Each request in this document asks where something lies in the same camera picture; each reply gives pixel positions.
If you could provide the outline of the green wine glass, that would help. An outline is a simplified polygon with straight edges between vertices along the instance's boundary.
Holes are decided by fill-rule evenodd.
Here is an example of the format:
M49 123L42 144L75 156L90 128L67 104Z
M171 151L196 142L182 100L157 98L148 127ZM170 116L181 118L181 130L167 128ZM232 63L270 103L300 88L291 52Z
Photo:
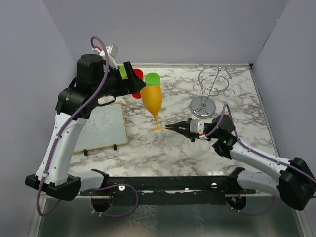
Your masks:
M160 75L155 72L147 73L145 75L145 83L146 86L160 85Z
M119 69L119 72L120 72L122 79L123 80L128 79L127 72L126 72L124 65L118 66L118 69Z

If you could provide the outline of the orange plastic wine glass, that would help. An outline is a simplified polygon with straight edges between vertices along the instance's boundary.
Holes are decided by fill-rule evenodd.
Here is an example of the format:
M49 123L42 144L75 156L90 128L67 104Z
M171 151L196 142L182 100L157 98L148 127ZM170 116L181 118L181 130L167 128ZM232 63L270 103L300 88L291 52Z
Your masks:
M158 123L158 113L162 105L162 93L160 85L146 86L141 91L142 102L155 119L156 128L151 129L150 131L158 131L165 129L165 127L160 127Z

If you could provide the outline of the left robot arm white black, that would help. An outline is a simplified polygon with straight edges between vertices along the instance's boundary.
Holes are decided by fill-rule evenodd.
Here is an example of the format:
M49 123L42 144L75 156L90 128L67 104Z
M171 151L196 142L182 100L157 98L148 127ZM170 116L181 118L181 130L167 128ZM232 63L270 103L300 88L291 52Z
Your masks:
M101 171L69 174L77 140L91 112L99 106L99 98L133 94L146 84L129 61L123 64L126 79L122 78L119 69L105 69L106 62L97 54L84 54L77 61L76 76L58 95L54 130L45 157L36 173L26 177L25 185L64 201L72 201L85 190L93 189L99 195L108 191L109 182Z

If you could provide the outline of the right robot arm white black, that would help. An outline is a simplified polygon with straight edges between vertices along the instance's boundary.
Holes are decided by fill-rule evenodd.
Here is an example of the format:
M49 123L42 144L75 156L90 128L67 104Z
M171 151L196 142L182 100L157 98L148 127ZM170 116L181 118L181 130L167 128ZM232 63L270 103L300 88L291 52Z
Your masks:
M242 189L263 191L277 196L286 205L299 211L304 210L314 197L316 179L303 159L281 158L250 146L232 134L236 128L229 115L218 116L211 123L189 118L169 124L166 128L192 142L196 139L216 139L212 147L218 155L245 163L259 171L242 171L238 176L228 179L227 188L232 193Z

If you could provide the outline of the red plastic wine glass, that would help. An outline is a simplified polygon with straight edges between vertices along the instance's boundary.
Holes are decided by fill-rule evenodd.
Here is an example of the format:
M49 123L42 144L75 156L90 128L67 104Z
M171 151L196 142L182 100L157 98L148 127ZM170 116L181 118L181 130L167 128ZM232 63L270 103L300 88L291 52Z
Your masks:
M140 70L140 69L134 69L134 72L136 73L137 77L138 77L141 81L144 80L144 79L143 79L144 73L143 73L142 70ZM140 94L140 92L134 93L134 94L132 94L132 96L133 96L135 99L141 99L141 94Z

